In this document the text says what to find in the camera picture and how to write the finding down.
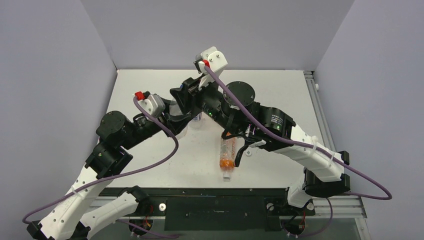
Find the clear water bottle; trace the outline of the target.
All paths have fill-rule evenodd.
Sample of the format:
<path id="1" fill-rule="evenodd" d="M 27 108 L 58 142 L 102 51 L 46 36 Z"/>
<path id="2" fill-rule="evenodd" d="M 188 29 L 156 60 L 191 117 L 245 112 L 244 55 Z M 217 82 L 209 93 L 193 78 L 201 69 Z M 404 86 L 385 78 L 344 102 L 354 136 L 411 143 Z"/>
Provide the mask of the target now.
<path id="1" fill-rule="evenodd" d="M 203 113 L 200 112 L 190 121 L 189 126 L 192 129 L 200 129 L 202 127 L 202 124 L 203 124 L 202 117 L 203 117 Z"/>

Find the slim orange drink bottle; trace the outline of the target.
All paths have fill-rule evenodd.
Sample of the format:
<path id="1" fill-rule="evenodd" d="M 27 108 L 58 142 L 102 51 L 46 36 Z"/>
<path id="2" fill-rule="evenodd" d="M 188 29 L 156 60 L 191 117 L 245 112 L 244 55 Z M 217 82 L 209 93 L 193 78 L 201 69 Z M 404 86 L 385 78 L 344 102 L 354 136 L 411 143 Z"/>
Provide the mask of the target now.
<path id="1" fill-rule="evenodd" d="M 221 139 L 220 142 L 220 157 L 219 167 L 222 172 L 224 182 L 229 182 L 235 168 L 235 155 L 236 155 L 236 140 Z"/>

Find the blue cap pepsi bottle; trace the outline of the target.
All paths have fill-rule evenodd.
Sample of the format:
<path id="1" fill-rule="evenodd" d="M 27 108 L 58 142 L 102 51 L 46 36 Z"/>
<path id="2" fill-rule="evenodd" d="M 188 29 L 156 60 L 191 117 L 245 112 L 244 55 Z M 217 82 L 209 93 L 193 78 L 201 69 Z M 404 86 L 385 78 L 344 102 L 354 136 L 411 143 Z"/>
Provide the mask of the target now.
<path id="1" fill-rule="evenodd" d="M 181 111 L 175 99 L 171 100 L 169 105 L 167 124 L 171 132 L 176 136 L 178 140 L 180 140 L 187 134 L 188 125 L 192 119 L 193 118 L 191 114 L 184 114 Z"/>

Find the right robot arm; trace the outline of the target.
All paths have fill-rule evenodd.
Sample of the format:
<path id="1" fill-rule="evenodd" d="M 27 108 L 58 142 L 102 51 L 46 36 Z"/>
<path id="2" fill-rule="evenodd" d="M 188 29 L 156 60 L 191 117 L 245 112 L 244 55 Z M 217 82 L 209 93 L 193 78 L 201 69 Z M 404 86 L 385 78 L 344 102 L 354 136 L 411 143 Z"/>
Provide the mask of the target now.
<path id="1" fill-rule="evenodd" d="M 282 199 L 287 213 L 296 213 L 313 197 L 329 198 L 351 189 L 345 173 L 349 154 L 330 151 L 282 110 L 256 102 L 248 83 L 233 81 L 219 91 L 217 82 L 202 86 L 201 78 L 188 78 L 169 92 L 184 116 L 204 113 L 223 128 L 224 137 L 244 139 L 244 148 L 281 154 L 303 166 L 302 177 Z"/>

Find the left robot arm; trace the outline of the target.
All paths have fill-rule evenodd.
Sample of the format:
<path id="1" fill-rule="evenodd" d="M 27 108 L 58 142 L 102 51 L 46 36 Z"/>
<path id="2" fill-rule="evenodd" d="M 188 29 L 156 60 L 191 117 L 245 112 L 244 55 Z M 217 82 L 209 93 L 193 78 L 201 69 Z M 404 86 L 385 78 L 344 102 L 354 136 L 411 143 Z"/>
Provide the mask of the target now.
<path id="1" fill-rule="evenodd" d="M 201 109 L 191 97 L 167 100 L 149 92 L 135 93 L 133 102 L 140 111 L 133 120 L 116 110 L 102 117 L 97 145 L 68 192 L 48 205 L 51 212 L 39 221 L 23 218 L 33 239 L 89 240 L 121 217 L 149 210 L 149 196 L 139 186 L 95 210 L 89 207 L 113 180 L 126 176 L 124 168 L 133 158 L 131 148 L 159 132 L 172 138 L 178 148 L 177 135 Z"/>

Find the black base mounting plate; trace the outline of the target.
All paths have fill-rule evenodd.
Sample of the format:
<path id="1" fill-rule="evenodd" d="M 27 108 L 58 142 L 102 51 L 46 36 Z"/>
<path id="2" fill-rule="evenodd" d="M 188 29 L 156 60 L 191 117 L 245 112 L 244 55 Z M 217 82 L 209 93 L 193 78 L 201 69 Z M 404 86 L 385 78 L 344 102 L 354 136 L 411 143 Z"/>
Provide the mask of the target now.
<path id="1" fill-rule="evenodd" d="M 315 215 L 289 206 L 285 188 L 143 188 L 148 202 L 128 215 L 166 231 L 280 231 L 281 221 Z"/>

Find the aluminium frame rail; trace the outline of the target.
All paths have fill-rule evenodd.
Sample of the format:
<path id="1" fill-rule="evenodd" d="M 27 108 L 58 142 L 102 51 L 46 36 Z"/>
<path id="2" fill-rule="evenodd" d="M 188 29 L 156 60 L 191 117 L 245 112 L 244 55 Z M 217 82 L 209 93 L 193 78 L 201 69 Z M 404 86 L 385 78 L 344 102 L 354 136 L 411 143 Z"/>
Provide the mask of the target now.
<path id="1" fill-rule="evenodd" d="M 319 85 L 315 82 L 313 71 L 303 71 L 304 79 L 308 92 L 311 98 L 312 106 L 316 115 L 318 127 L 320 130 L 323 144 L 333 152 L 336 151 L 336 147 L 331 135 L 331 131 L 325 117 L 325 113 L 319 98 Z"/>

